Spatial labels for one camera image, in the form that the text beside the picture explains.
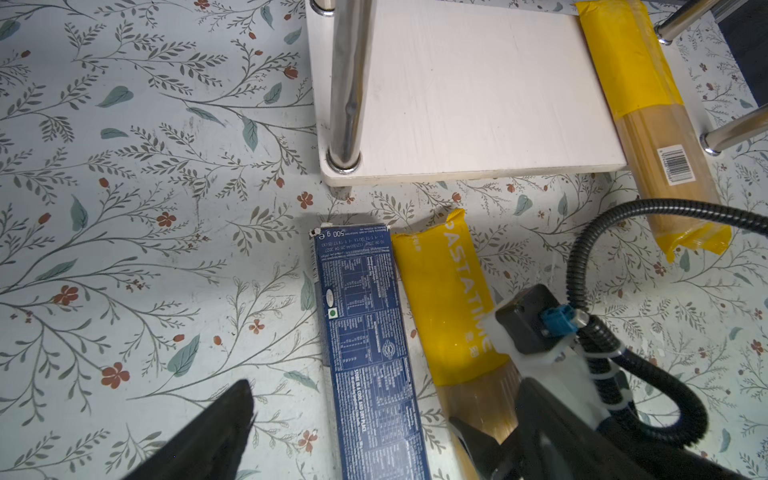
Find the barcode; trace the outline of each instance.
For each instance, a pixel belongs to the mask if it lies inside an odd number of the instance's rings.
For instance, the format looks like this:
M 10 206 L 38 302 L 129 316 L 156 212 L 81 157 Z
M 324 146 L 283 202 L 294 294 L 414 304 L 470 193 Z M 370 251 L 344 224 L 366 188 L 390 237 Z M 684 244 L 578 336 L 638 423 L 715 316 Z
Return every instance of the barcode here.
M 696 181 L 694 170 L 690 167 L 683 145 L 672 145 L 671 147 L 659 148 L 657 151 L 669 185 L 674 186 Z

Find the blue pasta box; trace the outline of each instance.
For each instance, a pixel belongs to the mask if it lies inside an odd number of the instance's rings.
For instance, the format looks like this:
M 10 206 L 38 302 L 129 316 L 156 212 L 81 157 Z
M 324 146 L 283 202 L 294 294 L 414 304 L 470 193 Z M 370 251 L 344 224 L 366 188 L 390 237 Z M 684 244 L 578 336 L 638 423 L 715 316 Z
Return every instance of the blue pasta box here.
M 343 478 L 428 480 L 389 230 L 331 226 L 310 237 Z

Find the plastic packaging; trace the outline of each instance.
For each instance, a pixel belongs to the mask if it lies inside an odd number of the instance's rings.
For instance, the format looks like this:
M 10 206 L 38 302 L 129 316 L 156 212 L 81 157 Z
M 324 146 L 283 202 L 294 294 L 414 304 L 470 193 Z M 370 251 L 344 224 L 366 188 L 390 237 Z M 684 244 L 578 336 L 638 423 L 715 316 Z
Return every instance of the plastic packaging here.
M 720 202 L 683 100 L 639 0 L 578 2 L 603 92 L 642 198 Z M 686 217 L 649 217 L 659 247 L 674 260 L 678 246 L 722 254 L 731 230 Z
M 517 426 L 520 378 L 480 326 L 493 300 L 464 215 L 454 210 L 442 225 L 394 235 L 392 245 L 445 418 L 459 417 L 501 443 Z M 452 441 L 465 477 L 477 478 Z

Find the red flower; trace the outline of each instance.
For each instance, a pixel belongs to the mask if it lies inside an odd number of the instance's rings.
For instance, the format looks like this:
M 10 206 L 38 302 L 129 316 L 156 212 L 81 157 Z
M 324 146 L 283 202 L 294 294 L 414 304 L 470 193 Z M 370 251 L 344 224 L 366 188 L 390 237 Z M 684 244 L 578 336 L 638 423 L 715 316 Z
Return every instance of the red flower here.
M 70 302 L 74 302 L 78 299 L 78 288 L 76 286 L 64 285 L 61 288 L 61 293 L 57 293 L 53 297 L 53 303 L 60 303 L 67 306 Z
M 123 372 L 123 364 L 120 362 L 116 362 L 114 368 L 108 366 L 101 371 L 101 374 L 104 376 L 104 378 L 101 379 L 101 384 L 105 386 L 109 385 L 112 389 L 116 389 L 120 385 L 121 380 L 127 382 L 131 379 L 130 373 L 127 371 Z
M 168 212 L 163 212 L 163 214 L 157 218 L 157 224 L 161 227 L 170 227 L 170 225 L 175 221 L 176 216 L 168 215 Z
M 259 334 L 259 331 L 264 330 L 266 327 L 262 325 L 259 319 L 255 319 L 251 325 L 248 326 L 248 330 L 252 330 L 253 333 Z
M 763 344 L 758 342 L 757 340 L 752 340 L 752 344 L 750 346 L 752 347 L 752 350 L 755 351 L 757 356 L 760 356 L 763 352 L 765 352 L 765 349 L 763 348 Z
M 308 194 L 307 192 L 302 192 L 296 199 L 304 210 L 306 210 L 307 206 L 312 205 L 312 194 Z
M 290 78 L 291 80 L 293 80 L 294 78 L 298 78 L 299 76 L 299 71 L 291 66 L 286 67 L 283 73 L 286 75 L 286 77 Z
M 316 430 L 313 430 L 312 434 L 310 435 L 309 430 L 304 430 L 304 438 L 299 440 L 299 448 L 304 447 L 304 450 L 307 453 L 312 453 L 312 442 L 317 440 L 317 434 L 315 432 Z
M 664 276 L 664 274 L 667 272 L 667 268 L 661 266 L 660 262 L 654 263 L 654 270 L 656 270 L 657 275 Z

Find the metal pole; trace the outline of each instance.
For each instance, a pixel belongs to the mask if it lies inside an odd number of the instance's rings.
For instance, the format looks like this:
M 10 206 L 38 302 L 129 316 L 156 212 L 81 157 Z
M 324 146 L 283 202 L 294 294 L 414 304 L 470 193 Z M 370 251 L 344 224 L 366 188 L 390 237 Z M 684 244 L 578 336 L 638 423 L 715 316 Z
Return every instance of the metal pole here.
M 672 41 L 692 23 L 701 18 L 720 0 L 690 0 L 670 15 L 660 25 L 656 25 L 656 36 L 663 45 L 671 45 Z
M 719 155 L 726 148 L 740 144 L 764 131 L 768 131 L 768 104 L 715 131 L 701 135 L 699 140 L 704 151 L 710 155 Z
M 360 134 L 376 0 L 338 0 L 331 71 L 331 141 L 327 160 L 349 173 L 360 162 Z
M 333 17 L 333 11 L 336 9 L 336 0 L 310 0 L 310 5 L 312 5 L 312 10 L 323 17 Z

